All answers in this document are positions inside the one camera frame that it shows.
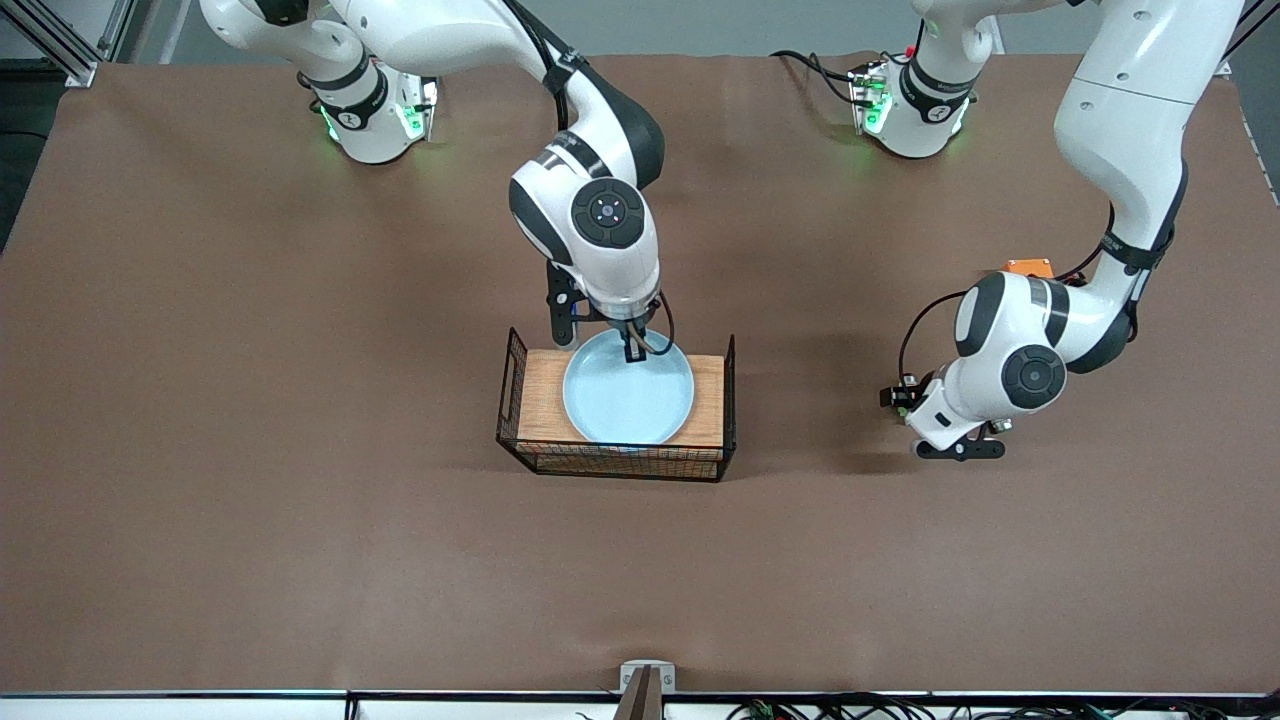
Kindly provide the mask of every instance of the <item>brown table surface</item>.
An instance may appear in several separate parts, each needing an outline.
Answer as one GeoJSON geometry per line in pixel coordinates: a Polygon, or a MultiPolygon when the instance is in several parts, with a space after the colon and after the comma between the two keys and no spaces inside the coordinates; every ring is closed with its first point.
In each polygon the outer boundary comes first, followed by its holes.
{"type": "MultiPolygon", "coordinates": [[[[549,347],[507,178],[553,132],[509,68],[438,141],[344,159],[284,67],[104,67],[0,261],[0,688],[1280,684],[1280,214],[1215,81],[1179,237],[1111,366],[998,462],[876,406],[928,300],[1093,249],[1075,59],[997,58],[905,161],[774,59],[602,58],[650,108],[682,347],[737,334],[719,486],[535,477],[493,439],[508,325],[549,347]]],[[[951,311],[909,366],[952,356],[951,311]]]]}

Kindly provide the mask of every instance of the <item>light blue plate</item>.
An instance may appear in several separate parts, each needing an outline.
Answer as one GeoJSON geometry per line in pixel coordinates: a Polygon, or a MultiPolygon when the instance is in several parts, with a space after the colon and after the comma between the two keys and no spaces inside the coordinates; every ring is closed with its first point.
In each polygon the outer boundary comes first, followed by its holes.
{"type": "MultiPolygon", "coordinates": [[[[653,331],[645,340],[667,347],[667,338],[653,331]]],[[[564,411],[591,442],[667,442],[694,409],[694,369],[680,347],[627,363],[622,346],[622,336],[608,329],[577,348],[564,370],[564,411]]]]}

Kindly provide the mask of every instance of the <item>black wire basket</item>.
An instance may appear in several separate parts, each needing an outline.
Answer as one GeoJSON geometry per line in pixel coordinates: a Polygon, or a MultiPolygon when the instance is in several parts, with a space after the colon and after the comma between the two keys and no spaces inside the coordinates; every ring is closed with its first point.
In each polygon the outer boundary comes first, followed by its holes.
{"type": "Polygon", "coordinates": [[[529,348],[512,328],[498,406],[498,445],[539,475],[635,478],[714,483],[724,477],[737,448],[733,416],[733,337],[724,352],[723,438],[717,445],[603,445],[520,437],[520,409],[529,366],[529,348]]]}

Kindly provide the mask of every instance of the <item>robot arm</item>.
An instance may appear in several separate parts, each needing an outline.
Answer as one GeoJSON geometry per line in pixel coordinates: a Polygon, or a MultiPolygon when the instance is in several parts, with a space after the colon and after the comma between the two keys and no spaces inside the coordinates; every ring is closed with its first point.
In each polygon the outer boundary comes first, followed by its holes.
{"type": "Polygon", "coordinates": [[[508,205],[548,259],[556,343],[575,347],[577,322],[602,319],[627,341],[627,360],[643,360],[652,351],[645,324],[660,306],[657,231],[639,192],[658,178],[666,152],[653,117],[515,0],[334,0],[346,24],[316,20],[298,3],[306,0],[201,0],[201,6],[232,45],[298,65],[326,115],[347,129],[339,129],[340,142],[352,156],[351,142],[364,137],[379,145],[403,140],[399,99],[383,76],[439,77],[512,63],[553,95],[563,94],[577,119],[516,172],[508,205]],[[284,10],[273,13],[280,3],[284,10]],[[370,54],[378,60],[370,63],[370,54]],[[589,315],[575,314],[580,300],[590,304],[589,315]]]}
{"type": "Polygon", "coordinates": [[[351,28],[317,18],[319,4],[201,0],[200,9],[232,47],[289,60],[316,94],[329,135],[353,160],[394,160],[426,136],[434,82],[370,58],[351,28]]]}
{"type": "Polygon", "coordinates": [[[1103,0],[1102,28],[1053,126],[1064,158],[1111,200],[1096,277],[1069,287],[995,273],[965,293],[960,357],[932,374],[906,415],[932,448],[964,452],[969,432],[1047,407],[1068,372],[1106,365],[1135,337],[1138,301],[1187,187],[1183,131],[1242,5],[1103,0]]]}
{"type": "Polygon", "coordinates": [[[920,15],[915,53],[886,58],[860,78],[858,127],[904,158],[937,154],[969,109],[969,91],[991,58],[991,15],[1033,13],[1064,0],[911,0],[920,15]]]}

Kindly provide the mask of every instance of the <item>black circular joint cap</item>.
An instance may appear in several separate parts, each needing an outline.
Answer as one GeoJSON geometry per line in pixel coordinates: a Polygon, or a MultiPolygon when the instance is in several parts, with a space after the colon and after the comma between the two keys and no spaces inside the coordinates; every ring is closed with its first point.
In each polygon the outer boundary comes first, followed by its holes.
{"type": "Polygon", "coordinates": [[[1001,373],[1005,395],[1023,410],[1036,410],[1053,401],[1066,384],[1066,365],[1043,345],[1024,345],[1005,360],[1001,373]]]}
{"type": "Polygon", "coordinates": [[[573,196],[573,225],[591,245],[631,247],[644,234],[644,202],[626,182],[596,178],[573,196]]]}

